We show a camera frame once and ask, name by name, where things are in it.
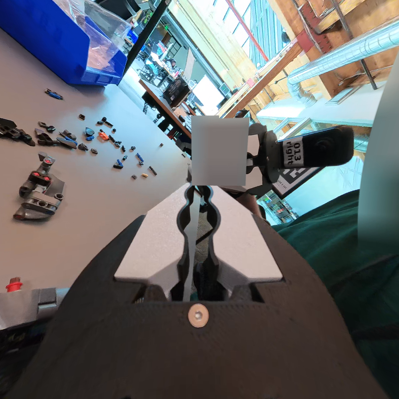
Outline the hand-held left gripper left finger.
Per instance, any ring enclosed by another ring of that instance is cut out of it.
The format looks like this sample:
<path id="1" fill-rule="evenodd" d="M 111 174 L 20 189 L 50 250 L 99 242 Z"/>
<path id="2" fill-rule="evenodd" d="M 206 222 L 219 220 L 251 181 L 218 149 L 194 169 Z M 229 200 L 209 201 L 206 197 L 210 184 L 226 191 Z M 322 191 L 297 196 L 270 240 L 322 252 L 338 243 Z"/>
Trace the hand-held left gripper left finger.
<path id="1" fill-rule="evenodd" d="M 116 281 L 158 286 L 168 300 L 182 300 L 189 270 L 184 229 L 192 201 L 193 187 L 186 183 L 147 212 L 114 274 Z"/>

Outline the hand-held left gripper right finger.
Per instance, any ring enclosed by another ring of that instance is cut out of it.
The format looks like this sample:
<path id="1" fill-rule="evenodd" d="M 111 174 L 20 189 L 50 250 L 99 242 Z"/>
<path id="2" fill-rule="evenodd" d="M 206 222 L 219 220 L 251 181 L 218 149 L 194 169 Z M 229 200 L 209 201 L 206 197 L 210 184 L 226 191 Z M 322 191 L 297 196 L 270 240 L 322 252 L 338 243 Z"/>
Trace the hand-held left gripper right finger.
<path id="1" fill-rule="evenodd" d="M 208 236 L 203 300 L 226 300 L 236 287 L 283 281 L 283 275 L 250 210 L 218 186 L 203 186 Z"/>

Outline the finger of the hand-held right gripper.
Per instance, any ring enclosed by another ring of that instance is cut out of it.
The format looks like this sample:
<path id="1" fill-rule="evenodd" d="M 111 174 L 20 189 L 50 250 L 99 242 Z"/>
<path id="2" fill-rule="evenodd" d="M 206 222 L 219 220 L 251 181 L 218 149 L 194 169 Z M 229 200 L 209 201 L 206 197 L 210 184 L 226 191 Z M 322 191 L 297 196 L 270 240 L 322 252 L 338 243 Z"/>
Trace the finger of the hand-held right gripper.
<path id="1" fill-rule="evenodd" d="M 251 156 L 258 156 L 259 153 L 263 154 L 265 152 L 264 149 L 264 141 L 265 135 L 249 135 L 248 136 L 248 153 Z"/>
<path id="2" fill-rule="evenodd" d="M 258 166 L 246 166 L 246 181 L 243 186 L 220 186 L 229 192 L 265 192 L 266 185 L 263 184 L 263 175 Z"/>

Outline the grey lego side panel assembly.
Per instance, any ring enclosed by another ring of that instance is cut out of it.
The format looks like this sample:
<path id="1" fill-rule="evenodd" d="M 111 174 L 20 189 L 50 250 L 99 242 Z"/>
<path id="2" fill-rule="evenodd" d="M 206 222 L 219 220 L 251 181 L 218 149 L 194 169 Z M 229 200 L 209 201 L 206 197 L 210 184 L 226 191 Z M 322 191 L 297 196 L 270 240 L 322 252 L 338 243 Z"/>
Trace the grey lego side panel assembly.
<path id="1" fill-rule="evenodd" d="M 48 219 L 57 212 L 64 198 L 65 182 L 50 172 L 55 159 L 45 152 L 39 152 L 38 157 L 41 164 L 19 188 L 22 202 L 13 215 L 15 220 Z"/>

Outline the grey lego car model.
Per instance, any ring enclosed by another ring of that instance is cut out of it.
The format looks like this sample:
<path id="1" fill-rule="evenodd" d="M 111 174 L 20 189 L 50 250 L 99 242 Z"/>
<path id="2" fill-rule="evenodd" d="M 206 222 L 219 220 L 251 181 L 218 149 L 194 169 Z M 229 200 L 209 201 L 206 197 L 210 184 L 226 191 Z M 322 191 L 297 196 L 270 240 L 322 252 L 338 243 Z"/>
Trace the grey lego car model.
<path id="1" fill-rule="evenodd" d="M 28 326 L 52 318 L 68 288 L 22 289 L 20 277 L 10 280 L 0 294 L 0 331 Z"/>

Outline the scattered small lego pieces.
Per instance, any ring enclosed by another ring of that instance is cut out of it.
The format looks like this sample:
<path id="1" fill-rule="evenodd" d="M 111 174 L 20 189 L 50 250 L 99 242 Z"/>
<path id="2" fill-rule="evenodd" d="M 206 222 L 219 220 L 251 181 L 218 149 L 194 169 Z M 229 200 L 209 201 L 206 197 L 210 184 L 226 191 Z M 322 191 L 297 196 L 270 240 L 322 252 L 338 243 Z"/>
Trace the scattered small lego pieces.
<path id="1" fill-rule="evenodd" d="M 45 93 L 48 96 L 52 97 L 52 98 L 55 98 L 55 99 L 58 99 L 58 100 L 63 100 L 63 97 L 60 94 L 58 94 L 58 93 L 56 93 L 54 91 L 51 91 L 49 89 L 46 89 Z M 111 124 L 108 123 L 106 117 L 103 117 L 101 121 L 98 121 L 97 125 L 101 125 L 103 123 L 105 123 L 105 124 L 107 124 L 108 126 L 111 127 Z M 44 124 L 42 122 L 38 122 L 38 125 L 41 126 L 41 127 L 44 127 L 46 129 L 46 131 L 50 131 L 50 132 L 53 132 L 54 129 L 55 129 L 54 127 L 47 126 L 46 124 Z M 86 128 L 86 130 L 85 130 L 85 139 L 86 139 L 86 141 L 92 141 L 94 139 L 93 132 L 94 132 L 94 130 L 92 130 L 90 128 Z M 69 148 L 72 148 L 72 149 L 79 149 L 79 150 L 82 150 L 82 151 L 85 151 L 85 152 L 89 150 L 88 147 L 85 144 L 83 144 L 83 143 L 77 144 L 77 141 L 74 138 L 72 138 L 72 135 L 69 132 L 67 132 L 67 131 L 60 132 L 61 137 L 57 137 L 56 140 L 53 140 L 46 133 L 44 133 L 44 131 L 42 131 L 40 129 L 35 129 L 35 134 L 36 134 L 37 139 L 38 139 L 37 143 L 40 146 L 51 147 L 51 146 L 55 146 L 55 145 L 61 144 L 61 145 L 65 146 L 65 147 L 69 147 Z M 100 129 L 100 131 L 98 132 L 98 137 L 100 137 L 103 141 L 111 140 L 111 142 L 114 144 L 115 147 L 120 148 L 121 142 L 120 141 L 115 141 L 115 139 L 112 136 L 108 136 L 102 129 Z M 91 148 L 90 151 L 94 155 L 98 154 L 98 151 L 95 148 Z M 139 165 L 143 166 L 144 165 L 144 161 L 143 161 L 141 155 L 139 153 L 137 153 L 136 156 L 139 159 Z M 120 169 L 122 169 L 124 167 L 124 165 L 123 165 L 123 162 L 120 159 L 117 159 L 117 161 L 113 164 L 112 167 L 115 168 L 115 169 L 120 170 Z M 148 169 L 155 176 L 157 176 L 157 172 L 155 171 L 155 169 L 152 166 L 149 166 Z"/>

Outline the black studded lego piece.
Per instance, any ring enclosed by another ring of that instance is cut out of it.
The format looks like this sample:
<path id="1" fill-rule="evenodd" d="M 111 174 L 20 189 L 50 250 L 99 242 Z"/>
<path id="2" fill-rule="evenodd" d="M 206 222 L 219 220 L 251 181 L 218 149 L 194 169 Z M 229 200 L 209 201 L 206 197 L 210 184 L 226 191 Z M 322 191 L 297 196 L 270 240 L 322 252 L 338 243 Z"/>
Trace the black studded lego piece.
<path id="1" fill-rule="evenodd" d="M 8 138 L 13 141 L 21 141 L 31 147 L 36 146 L 31 135 L 27 134 L 24 130 L 17 128 L 15 122 L 4 118 L 0 119 L 0 137 Z"/>

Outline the person's right hand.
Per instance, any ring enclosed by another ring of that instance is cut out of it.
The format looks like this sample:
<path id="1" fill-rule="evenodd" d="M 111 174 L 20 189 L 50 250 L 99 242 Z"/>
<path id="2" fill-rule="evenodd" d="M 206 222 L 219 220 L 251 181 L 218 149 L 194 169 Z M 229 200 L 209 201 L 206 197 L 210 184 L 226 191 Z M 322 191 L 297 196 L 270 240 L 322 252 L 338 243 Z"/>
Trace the person's right hand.
<path id="1" fill-rule="evenodd" d="M 245 208 L 252 212 L 253 215 L 261 218 L 270 226 L 270 223 L 267 221 L 265 214 L 261 212 L 255 196 L 244 193 L 237 201 L 239 201 Z"/>

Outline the white board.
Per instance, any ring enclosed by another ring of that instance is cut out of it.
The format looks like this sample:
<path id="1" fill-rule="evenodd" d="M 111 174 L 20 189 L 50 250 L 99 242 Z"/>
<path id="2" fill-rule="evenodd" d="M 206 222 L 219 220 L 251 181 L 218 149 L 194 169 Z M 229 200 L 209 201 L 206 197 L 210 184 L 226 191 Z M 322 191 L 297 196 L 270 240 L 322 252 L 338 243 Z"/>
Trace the white board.
<path id="1" fill-rule="evenodd" d="M 207 75 L 193 88 L 192 93 L 198 99 L 196 104 L 199 105 L 202 113 L 208 116 L 215 116 L 218 113 L 219 104 L 225 99 L 219 89 L 211 82 Z"/>

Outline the white air vent grille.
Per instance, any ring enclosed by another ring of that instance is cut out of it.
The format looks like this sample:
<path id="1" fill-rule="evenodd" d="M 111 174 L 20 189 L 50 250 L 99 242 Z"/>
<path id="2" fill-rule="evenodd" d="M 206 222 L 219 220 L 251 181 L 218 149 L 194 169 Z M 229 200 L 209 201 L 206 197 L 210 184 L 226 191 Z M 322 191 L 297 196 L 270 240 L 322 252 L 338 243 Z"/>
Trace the white air vent grille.
<path id="1" fill-rule="evenodd" d="M 326 106 L 337 106 L 344 102 L 347 98 L 353 95 L 357 90 L 359 90 L 360 86 L 346 87 L 337 95 L 335 95 L 331 100 L 325 103 Z"/>

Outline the black box on desk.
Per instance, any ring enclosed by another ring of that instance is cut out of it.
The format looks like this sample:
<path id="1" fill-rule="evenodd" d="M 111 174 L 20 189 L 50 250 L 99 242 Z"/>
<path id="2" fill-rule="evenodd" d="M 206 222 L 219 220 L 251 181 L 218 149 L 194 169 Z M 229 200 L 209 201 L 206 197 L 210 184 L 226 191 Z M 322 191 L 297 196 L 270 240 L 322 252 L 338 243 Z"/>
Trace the black box on desk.
<path id="1" fill-rule="evenodd" d="M 179 106 L 190 93 L 191 89 L 187 81 L 179 75 L 166 87 L 162 96 L 171 108 L 175 108 Z"/>

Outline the background wooden desk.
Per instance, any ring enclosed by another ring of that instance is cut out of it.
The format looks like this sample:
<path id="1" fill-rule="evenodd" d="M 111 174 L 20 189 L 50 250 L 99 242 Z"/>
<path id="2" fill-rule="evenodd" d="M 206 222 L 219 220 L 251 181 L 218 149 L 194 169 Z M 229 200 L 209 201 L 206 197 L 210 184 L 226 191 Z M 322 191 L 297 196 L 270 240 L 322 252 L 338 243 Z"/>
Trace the background wooden desk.
<path id="1" fill-rule="evenodd" d="M 138 82 L 146 92 L 146 94 L 142 96 L 144 103 L 147 104 L 149 108 L 156 109 L 161 117 L 163 117 L 163 120 L 158 124 L 158 128 L 166 133 L 168 127 L 171 126 L 171 130 L 167 134 L 169 138 L 172 138 L 176 133 L 182 133 L 191 139 L 191 132 L 187 129 L 185 123 L 180 120 L 179 116 L 172 110 L 167 100 L 163 97 L 162 91 L 158 87 L 142 79 L 139 79 Z"/>

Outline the clear plastic bag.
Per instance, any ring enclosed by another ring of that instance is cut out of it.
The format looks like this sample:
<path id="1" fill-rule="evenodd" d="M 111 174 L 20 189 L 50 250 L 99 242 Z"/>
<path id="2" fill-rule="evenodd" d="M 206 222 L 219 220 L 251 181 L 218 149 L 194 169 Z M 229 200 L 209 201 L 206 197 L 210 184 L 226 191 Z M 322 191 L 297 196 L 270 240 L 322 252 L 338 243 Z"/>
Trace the clear plastic bag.
<path id="1" fill-rule="evenodd" d="M 131 24 L 94 1 L 72 0 L 69 9 L 89 37 L 87 66 L 114 73 L 114 57 L 123 48 Z"/>

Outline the blue plastic bin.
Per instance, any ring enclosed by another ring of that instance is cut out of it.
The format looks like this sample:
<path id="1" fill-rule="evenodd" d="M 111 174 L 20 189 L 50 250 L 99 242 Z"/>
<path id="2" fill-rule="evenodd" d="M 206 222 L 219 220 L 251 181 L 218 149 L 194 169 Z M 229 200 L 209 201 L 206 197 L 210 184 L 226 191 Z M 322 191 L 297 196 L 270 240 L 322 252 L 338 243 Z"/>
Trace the blue plastic bin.
<path id="1" fill-rule="evenodd" d="M 114 57 L 115 72 L 87 66 L 89 37 L 71 18 L 69 1 L 2 0 L 1 28 L 70 85 L 118 85 L 127 56 Z"/>

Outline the silver ventilation duct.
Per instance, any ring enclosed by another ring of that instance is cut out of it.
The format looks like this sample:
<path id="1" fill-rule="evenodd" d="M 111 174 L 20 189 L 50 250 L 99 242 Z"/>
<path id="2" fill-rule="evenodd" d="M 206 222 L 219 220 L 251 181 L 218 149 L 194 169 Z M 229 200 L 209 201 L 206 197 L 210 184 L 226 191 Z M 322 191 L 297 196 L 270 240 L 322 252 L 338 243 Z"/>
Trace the silver ventilation duct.
<path id="1" fill-rule="evenodd" d="M 287 77 L 290 95 L 305 107 L 313 106 L 317 100 L 312 93 L 305 91 L 301 82 L 316 77 L 347 64 L 387 51 L 399 45 L 399 18 L 390 21 L 358 36 L 349 42 L 322 55 L 318 59 L 295 69 Z"/>

